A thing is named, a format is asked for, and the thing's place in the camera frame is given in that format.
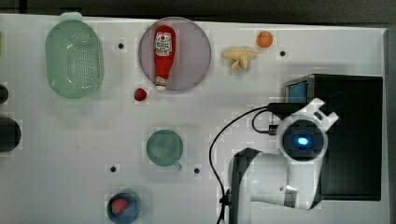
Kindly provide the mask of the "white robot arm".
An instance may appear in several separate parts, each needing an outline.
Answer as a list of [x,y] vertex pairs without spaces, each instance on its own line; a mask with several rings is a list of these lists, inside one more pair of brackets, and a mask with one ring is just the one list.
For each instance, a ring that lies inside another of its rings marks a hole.
[[271,103],[266,109],[280,122],[267,131],[276,138],[277,153],[247,147],[236,153],[228,169],[229,224],[250,224],[250,206],[269,203],[301,210],[314,206],[328,131],[339,120],[325,114],[325,103]]

